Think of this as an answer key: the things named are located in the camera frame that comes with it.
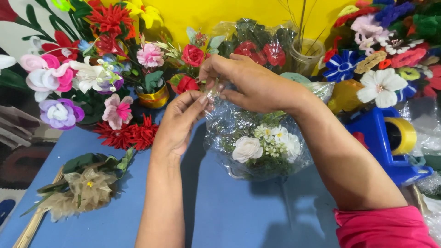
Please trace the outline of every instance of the table surface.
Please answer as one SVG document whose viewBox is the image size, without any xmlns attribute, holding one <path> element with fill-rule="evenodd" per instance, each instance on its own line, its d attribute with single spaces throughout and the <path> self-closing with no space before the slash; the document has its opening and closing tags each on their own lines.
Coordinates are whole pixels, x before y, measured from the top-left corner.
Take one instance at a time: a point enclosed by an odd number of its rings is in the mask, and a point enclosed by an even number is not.
<svg viewBox="0 0 441 248">
<path fill-rule="evenodd" d="M 161 118 L 156 113 L 155 120 Z M 181 162 L 186 247 L 193 248 L 337 248 L 334 200 L 314 166 L 288 179 L 248 182 L 231 178 L 205 152 L 205 121 L 194 128 Z M 11 248 L 32 213 L 19 217 L 41 199 L 36 189 L 49 184 L 60 166 L 94 152 L 117 158 L 123 150 L 105 147 L 98 134 L 80 128 L 65 131 L 35 177 L 10 221 L 0 233 L 0 248 Z M 150 150 L 138 152 L 125 177 L 121 194 L 99 210 L 52 223 L 46 215 L 30 248 L 133 247 L 144 203 Z"/>
</svg>

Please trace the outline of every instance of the forearm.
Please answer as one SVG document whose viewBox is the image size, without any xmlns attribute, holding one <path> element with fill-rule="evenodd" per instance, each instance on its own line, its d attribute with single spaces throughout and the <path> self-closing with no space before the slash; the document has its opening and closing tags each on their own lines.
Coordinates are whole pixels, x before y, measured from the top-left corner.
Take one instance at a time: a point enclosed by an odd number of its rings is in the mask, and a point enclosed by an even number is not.
<svg viewBox="0 0 441 248">
<path fill-rule="evenodd" d="M 152 151 L 136 248 L 182 248 L 185 244 L 179 156 Z"/>
<path fill-rule="evenodd" d="M 402 207 L 407 203 L 372 154 L 311 92 L 288 110 L 298 123 L 323 183 L 341 210 Z"/>
</svg>

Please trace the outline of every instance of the roll of tape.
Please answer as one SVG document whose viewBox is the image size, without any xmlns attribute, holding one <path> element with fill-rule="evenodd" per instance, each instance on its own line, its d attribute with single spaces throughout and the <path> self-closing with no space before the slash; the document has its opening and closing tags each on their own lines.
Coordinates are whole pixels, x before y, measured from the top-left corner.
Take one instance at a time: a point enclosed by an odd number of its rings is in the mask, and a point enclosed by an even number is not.
<svg viewBox="0 0 441 248">
<path fill-rule="evenodd" d="M 416 144 L 416 131 L 412 124 L 398 117 L 385 117 L 384 120 L 395 125 L 401 133 L 401 142 L 392 150 L 392 155 L 404 155 L 412 151 Z"/>
</svg>

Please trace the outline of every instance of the white wall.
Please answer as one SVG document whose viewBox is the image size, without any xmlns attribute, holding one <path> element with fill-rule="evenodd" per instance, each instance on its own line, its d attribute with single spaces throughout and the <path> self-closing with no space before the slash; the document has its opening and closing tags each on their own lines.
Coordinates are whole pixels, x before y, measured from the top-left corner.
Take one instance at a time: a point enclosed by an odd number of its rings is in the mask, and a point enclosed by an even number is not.
<svg viewBox="0 0 441 248">
<path fill-rule="evenodd" d="M 63 19 L 72 29 L 75 30 L 67 12 L 62 12 L 53 6 L 51 0 L 46 0 L 49 7 L 55 12 L 55 14 Z M 42 6 L 37 4 L 34 0 L 9 0 L 12 9 L 23 19 L 27 20 L 26 5 L 31 4 L 34 7 L 35 15 L 37 16 L 38 23 L 41 28 L 46 31 L 52 38 L 54 35 L 54 28 L 49 22 L 49 12 Z M 10 23 L 2 21 L 0 22 L 0 47 L 3 48 L 10 56 L 13 56 L 19 61 L 20 57 L 27 54 L 30 48 L 29 41 L 22 41 L 24 36 L 40 34 L 39 32 L 21 26 L 17 23 Z"/>
</svg>

